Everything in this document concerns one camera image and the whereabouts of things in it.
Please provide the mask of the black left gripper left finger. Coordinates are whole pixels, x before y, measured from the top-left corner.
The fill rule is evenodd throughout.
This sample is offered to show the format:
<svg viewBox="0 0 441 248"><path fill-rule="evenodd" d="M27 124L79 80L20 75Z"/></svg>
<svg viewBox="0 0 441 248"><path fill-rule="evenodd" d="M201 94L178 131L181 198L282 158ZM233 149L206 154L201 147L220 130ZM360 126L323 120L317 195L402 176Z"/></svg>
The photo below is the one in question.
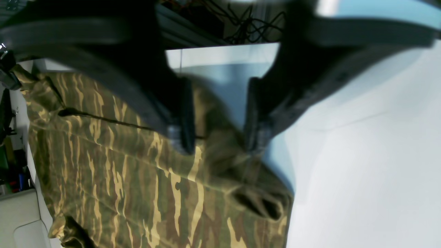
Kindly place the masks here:
<svg viewBox="0 0 441 248"><path fill-rule="evenodd" d="M103 84L182 154L195 150L192 83L169 67L154 0L36 0L1 26L15 54Z"/></svg>

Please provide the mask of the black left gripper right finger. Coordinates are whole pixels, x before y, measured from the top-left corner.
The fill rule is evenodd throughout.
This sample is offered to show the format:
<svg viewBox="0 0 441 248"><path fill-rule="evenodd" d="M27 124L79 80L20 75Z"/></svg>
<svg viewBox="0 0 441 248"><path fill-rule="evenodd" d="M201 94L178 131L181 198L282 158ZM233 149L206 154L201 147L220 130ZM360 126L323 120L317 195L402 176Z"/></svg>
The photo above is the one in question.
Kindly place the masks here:
<svg viewBox="0 0 441 248"><path fill-rule="evenodd" d="M310 107L376 63L429 48L439 0L291 0L272 66L251 77L245 150L262 152Z"/></svg>

